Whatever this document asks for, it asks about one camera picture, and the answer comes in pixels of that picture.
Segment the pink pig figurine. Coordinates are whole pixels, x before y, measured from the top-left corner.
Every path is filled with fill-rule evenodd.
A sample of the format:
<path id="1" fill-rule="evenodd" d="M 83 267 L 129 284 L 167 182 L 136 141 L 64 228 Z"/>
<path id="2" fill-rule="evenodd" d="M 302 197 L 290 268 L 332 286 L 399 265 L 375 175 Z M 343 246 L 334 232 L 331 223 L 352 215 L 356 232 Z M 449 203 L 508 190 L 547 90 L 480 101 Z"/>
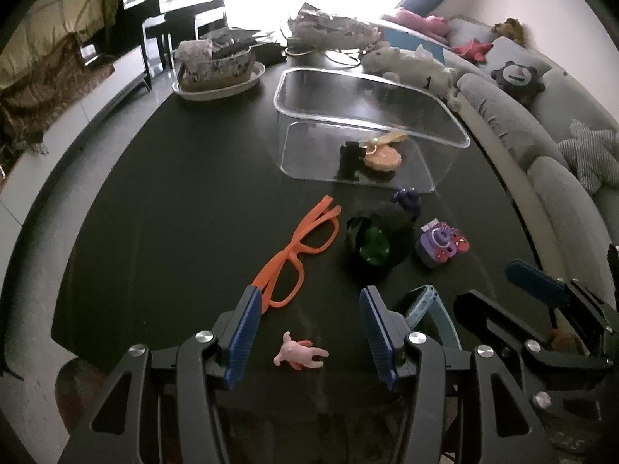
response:
<path id="1" fill-rule="evenodd" d="M 310 340 L 293 340 L 291 333 L 286 331 L 283 333 L 281 348 L 273 362 L 276 367 L 287 362 L 296 371 L 303 369 L 318 370 L 323 367 L 324 359 L 329 356 L 330 353 L 314 347 Z"/>

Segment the purple spider-man toy camera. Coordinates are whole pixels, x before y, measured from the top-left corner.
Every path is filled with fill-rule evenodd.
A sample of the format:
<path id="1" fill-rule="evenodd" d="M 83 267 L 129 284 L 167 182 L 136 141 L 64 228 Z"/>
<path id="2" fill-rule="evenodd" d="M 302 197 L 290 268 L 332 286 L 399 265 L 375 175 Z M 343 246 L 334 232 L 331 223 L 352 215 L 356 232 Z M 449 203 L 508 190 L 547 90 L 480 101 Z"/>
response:
<path id="1" fill-rule="evenodd" d="M 458 229 L 439 219 L 423 225 L 416 241 L 417 254 L 430 268 L 444 265 L 457 254 L 467 252 L 469 248 L 469 241 Z"/>

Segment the black and gold round object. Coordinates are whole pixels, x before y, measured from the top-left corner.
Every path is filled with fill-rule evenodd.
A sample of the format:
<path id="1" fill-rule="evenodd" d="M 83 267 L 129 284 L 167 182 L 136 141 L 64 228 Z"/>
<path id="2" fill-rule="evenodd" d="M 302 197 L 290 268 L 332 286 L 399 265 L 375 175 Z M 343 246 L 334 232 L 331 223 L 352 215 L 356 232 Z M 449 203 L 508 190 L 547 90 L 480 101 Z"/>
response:
<path id="1" fill-rule="evenodd" d="M 411 254 L 414 221 L 395 204 L 358 210 L 345 224 L 343 266 L 358 286 L 382 283 Z"/>

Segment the purple grape toy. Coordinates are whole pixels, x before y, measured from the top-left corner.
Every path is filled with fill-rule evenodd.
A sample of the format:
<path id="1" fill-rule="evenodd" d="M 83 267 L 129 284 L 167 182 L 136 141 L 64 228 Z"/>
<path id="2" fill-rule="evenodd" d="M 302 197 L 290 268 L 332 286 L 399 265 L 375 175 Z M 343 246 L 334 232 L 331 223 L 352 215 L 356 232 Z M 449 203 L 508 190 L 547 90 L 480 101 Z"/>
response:
<path id="1" fill-rule="evenodd" d="M 420 213 L 422 200 L 416 189 L 399 189 L 392 196 L 392 203 L 398 204 L 404 212 L 410 215 Z"/>

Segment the grey star cushion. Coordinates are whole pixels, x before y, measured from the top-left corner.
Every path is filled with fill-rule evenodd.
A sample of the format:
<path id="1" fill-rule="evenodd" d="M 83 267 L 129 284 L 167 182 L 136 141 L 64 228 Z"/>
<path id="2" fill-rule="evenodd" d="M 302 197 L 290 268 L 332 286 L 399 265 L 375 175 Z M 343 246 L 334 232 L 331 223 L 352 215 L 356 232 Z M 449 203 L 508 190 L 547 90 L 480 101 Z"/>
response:
<path id="1" fill-rule="evenodd" d="M 618 187 L 618 133 L 611 129 L 592 130 L 572 119 L 571 137 L 558 144 L 559 151 L 590 195 L 603 186 Z"/>

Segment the grey curved sofa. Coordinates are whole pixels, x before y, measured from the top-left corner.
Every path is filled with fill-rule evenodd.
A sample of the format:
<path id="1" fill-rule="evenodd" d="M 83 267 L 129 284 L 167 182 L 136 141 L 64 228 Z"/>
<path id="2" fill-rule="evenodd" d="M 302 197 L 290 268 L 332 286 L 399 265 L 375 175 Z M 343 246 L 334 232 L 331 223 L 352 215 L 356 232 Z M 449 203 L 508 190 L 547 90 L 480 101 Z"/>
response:
<path id="1" fill-rule="evenodd" d="M 536 67 L 545 87 L 529 107 L 502 91 L 489 69 L 443 47 L 445 64 L 457 71 L 461 117 L 507 186 L 541 267 L 613 303 L 607 250 L 618 242 L 618 188 L 590 195 L 558 144 L 571 137 L 572 119 L 618 133 L 616 121 L 578 82 L 526 50 L 512 61 Z"/>

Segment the clear plastic storage bin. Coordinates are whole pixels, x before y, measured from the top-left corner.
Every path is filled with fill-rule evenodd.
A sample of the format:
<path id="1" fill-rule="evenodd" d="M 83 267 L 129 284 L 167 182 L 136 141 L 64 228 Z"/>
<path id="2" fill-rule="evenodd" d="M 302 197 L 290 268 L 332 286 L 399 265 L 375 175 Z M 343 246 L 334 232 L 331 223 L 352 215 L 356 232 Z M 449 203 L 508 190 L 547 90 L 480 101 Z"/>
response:
<path id="1" fill-rule="evenodd" d="M 295 67 L 281 74 L 273 99 L 280 126 L 279 168 L 290 178 L 431 193 L 470 145 L 462 124 L 432 93 L 372 75 Z M 391 131 L 402 164 L 383 173 L 363 167 L 337 176 L 340 146 Z"/>

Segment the red star plush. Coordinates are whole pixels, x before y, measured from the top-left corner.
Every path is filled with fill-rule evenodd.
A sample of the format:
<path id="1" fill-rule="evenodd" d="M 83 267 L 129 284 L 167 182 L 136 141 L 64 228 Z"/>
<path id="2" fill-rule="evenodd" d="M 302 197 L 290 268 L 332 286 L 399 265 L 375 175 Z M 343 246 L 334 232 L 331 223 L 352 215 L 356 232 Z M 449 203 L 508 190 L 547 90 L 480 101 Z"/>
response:
<path id="1" fill-rule="evenodd" d="M 493 46 L 493 43 L 482 43 L 478 39 L 473 38 L 463 46 L 454 46 L 452 51 L 462 59 L 478 64 L 487 62 L 486 55 Z"/>

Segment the white sheep plush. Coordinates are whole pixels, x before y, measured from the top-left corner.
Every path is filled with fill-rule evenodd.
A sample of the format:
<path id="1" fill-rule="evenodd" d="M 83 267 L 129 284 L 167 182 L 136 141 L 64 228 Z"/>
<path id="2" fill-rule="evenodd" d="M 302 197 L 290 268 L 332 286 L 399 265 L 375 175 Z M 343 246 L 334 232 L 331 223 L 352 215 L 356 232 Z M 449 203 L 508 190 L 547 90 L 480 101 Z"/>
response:
<path id="1" fill-rule="evenodd" d="M 378 42 L 361 59 L 365 72 L 386 80 L 425 89 L 442 99 L 457 113 L 461 102 L 457 98 L 457 71 L 436 60 L 422 45 L 416 50 L 401 49 L 388 42 Z"/>

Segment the brown lion plush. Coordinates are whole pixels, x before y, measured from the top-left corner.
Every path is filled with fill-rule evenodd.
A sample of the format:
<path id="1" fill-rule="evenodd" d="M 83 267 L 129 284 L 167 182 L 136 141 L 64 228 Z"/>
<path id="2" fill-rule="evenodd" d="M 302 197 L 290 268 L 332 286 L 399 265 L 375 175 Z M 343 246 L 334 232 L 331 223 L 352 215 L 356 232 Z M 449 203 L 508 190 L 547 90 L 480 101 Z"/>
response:
<path id="1" fill-rule="evenodd" d="M 507 18 L 503 23 L 494 24 L 491 31 L 498 36 L 508 38 L 519 46 L 526 46 L 525 29 L 515 18 Z"/>

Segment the blue book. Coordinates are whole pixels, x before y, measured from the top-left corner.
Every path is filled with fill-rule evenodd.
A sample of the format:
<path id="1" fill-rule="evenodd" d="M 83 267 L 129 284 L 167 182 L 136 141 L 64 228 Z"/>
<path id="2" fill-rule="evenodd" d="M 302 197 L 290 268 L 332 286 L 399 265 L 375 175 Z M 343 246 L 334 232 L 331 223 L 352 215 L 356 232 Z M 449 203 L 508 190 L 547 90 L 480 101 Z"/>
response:
<path id="1" fill-rule="evenodd" d="M 410 32 L 399 31 L 399 29 L 393 29 L 390 27 L 383 27 L 382 34 L 384 40 L 387 41 L 392 47 L 415 51 L 419 46 L 422 46 L 426 51 L 428 51 L 428 53 L 432 54 L 435 60 L 445 63 L 445 48 L 441 43 L 432 41 L 424 35 L 418 36 L 410 34 Z"/>

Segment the floral basket on plate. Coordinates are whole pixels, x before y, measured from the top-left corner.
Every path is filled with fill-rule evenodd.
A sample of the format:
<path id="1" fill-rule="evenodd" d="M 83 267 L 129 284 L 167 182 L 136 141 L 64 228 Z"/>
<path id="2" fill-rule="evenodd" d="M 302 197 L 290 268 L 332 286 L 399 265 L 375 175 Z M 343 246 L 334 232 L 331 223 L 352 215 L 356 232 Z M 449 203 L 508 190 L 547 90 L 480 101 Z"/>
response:
<path id="1" fill-rule="evenodd" d="M 186 101 L 208 102 L 246 92 L 267 68 L 256 59 L 253 45 L 219 46 L 211 39 L 180 42 L 175 50 L 177 73 L 173 92 Z"/>

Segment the piano bench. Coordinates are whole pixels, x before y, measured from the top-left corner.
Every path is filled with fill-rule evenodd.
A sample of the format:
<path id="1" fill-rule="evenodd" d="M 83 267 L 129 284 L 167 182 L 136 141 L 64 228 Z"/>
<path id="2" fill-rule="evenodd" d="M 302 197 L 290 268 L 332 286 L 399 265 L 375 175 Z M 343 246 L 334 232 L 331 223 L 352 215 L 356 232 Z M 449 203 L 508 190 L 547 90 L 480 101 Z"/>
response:
<path id="1" fill-rule="evenodd" d="M 202 31 L 214 31 L 226 26 L 227 9 L 224 6 L 202 12 L 197 7 L 186 7 L 147 18 L 142 23 L 140 50 L 148 88 L 152 88 L 153 79 L 158 75 L 175 69 L 174 51 L 181 41 L 197 40 Z"/>

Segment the white fruit bowl with snacks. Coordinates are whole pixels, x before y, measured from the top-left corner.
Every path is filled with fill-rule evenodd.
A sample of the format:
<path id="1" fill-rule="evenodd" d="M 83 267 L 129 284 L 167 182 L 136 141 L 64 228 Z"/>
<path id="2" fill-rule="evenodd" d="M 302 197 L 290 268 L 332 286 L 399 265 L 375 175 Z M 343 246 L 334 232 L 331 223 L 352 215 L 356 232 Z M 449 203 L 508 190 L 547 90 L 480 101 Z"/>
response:
<path id="1" fill-rule="evenodd" d="M 380 41 L 377 26 L 343 16 L 333 16 L 304 3 L 287 21 L 292 38 L 299 44 L 322 50 L 366 49 Z"/>

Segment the plaid cloth covered cabinet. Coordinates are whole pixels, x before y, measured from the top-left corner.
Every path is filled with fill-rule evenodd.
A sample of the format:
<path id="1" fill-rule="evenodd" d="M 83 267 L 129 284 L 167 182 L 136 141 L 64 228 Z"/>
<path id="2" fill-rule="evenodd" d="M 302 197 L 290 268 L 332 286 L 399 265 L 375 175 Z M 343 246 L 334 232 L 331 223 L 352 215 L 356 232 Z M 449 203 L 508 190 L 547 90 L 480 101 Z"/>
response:
<path id="1" fill-rule="evenodd" d="M 115 72 L 82 47 L 115 25 L 118 0 L 36 0 L 1 53 L 1 148 L 45 153 L 43 137 Z"/>

